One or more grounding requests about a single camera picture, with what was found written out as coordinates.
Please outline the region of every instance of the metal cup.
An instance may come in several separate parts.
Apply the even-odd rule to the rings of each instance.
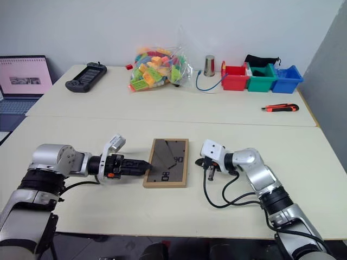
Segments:
[[[213,77],[215,75],[215,56],[213,55],[206,56],[204,75],[206,77]]]

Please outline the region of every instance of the game controller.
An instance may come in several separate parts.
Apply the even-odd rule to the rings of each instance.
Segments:
[[[105,65],[90,62],[73,80],[67,81],[65,87],[72,92],[88,92],[106,72]]]

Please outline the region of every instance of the plastic bin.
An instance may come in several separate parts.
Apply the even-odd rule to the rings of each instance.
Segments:
[[[298,72],[295,65],[288,69],[275,69],[277,81],[273,83],[272,92],[292,94],[298,84],[304,79]]]
[[[251,67],[250,70],[252,76],[247,82],[248,91],[268,92],[272,87],[272,83],[277,80],[272,64],[268,64],[263,68]]]
[[[222,86],[224,90],[237,90],[244,91],[249,76],[247,75],[247,64],[243,66],[226,66],[226,62],[222,62],[222,77],[228,73],[222,80]]]

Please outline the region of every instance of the blue storage bin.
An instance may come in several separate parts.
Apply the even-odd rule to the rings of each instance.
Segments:
[[[272,92],[292,94],[300,82],[304,79],[295,65],[288,69],[275,69],[277,81],[272,85]]]

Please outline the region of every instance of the green storage bin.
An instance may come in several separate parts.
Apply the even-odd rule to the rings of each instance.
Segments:
[[[252,71],[252,76],[247,82],[248,91],[268,92],[272,87],[272,83],[277,80],[273,66],[270,66],[270,64],[263,68],[251,67],[250,70]],[[263,73],[264,76],[253,76],[258,73]]]

